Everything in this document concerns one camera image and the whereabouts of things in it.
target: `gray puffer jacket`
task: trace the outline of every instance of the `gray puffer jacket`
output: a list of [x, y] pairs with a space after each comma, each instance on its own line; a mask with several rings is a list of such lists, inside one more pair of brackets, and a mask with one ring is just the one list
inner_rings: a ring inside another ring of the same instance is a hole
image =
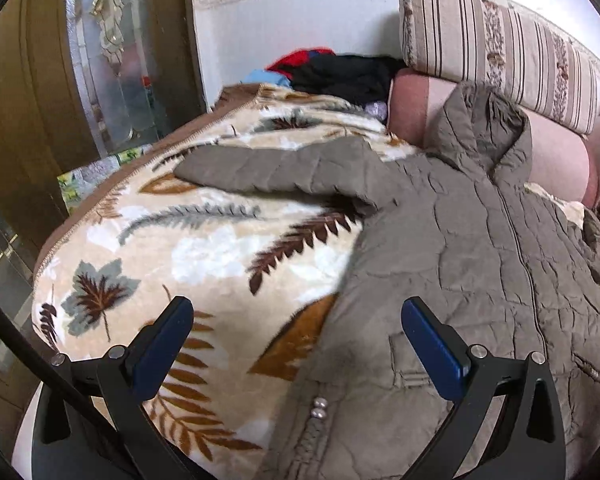
[[[258, 478], [400, 478], [446, 417], [400, 327], [420, 296], [468, 344], [497, 356], [548, 357], [573, 475], [600, 443], [600, 223], [584, 230], [526, 192], [525, 114], [462, 84], [425, 153], [382, 163], [361, 139], [295, 152], [205, 146], [176, 175], [237, 192], [352, 197], [365, 217], [336, 305], [298, 373]], [[315, 397], [324, 420], [310, 417]], [[490, 410], [465, 463], [477, 463]]]

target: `striped pillow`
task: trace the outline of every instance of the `striped pillow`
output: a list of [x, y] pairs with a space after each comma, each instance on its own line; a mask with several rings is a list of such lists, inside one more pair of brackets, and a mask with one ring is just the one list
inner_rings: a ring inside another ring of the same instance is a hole
[[495, 86], [513, 102], [580, 134], [597, 115], [587, 56], [541, 23], [490, 0], [400, 0], [408, 66]]

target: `blue cloth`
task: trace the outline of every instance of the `blue cloth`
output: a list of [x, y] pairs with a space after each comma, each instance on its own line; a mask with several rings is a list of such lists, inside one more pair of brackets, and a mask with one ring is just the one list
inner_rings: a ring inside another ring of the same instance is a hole
[[249, 75], [245, 77], [241, 83], [272, 83], [274, 85], [291, 88], [291, 81], [289, 81], [288, 77], [283, 76], [278, 72], [270, 72], [269, 70], [263, 70], [261, 68], [249, 72]]

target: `clothes pile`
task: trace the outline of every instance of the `clothes pile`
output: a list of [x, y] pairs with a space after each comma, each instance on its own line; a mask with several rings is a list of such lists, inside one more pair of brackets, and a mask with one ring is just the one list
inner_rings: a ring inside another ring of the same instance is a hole
[[386, 122], [391, 83], [404, 61], [390, 56], [338, 55], [328, 48], [296, 50], [244, 83], [268, 82], [308, 94], [332, 95]]

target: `jacket zipper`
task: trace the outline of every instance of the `jacket zipper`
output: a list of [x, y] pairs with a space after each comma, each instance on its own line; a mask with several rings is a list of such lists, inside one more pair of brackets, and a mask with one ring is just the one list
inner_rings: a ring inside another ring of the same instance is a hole
[[528, 281], [529, 289], [531, 291], [531, 306], [534, 311], [534, 322], [536, 324], [536, 330], [538, 331], [538, 335], [540, 336], [540, 339], [542, 340], [542, 353], [545, 356], [547, 356], [546, 339], [544, 338], [544, 334], [542, 333], [542, 330], [540, 330], [540, 322], [538, 321], [538, 306], [536, 305], [536, 295], [534, 293], [534, 280], [531, 277], [531, 271], [529, 270], [529, 267], [527, 266], [524, 259], [522, 258], [522, 250], [520, 249], [520, 240], [518, 240], [518, 234], [516, 233], [516, 229], [513, 226], [513, 221], [511, 220], [511, 216], [509, 215], [509, 209], [507, 209], [507, 203], [504, 201], [504, 197], [502, 196], [502, 192], [500, 191], [500, 188], [498, 186], [494, 186], [494, 187], [498, 190], [498, 195], [500, 197], [500, 201], [502, 202], [502, 209], [504, 210], [504, 214], [507, 217], [507, 221], [509, 222], [509, 227], [511, 229], [511, 233], [513, 234], [513, 239], [516, 242], [516, 251], [518, 252], [518, 259], [520, 260], [520, 263], [522, 264], [522, 266], [525, 268], [526, 279]]

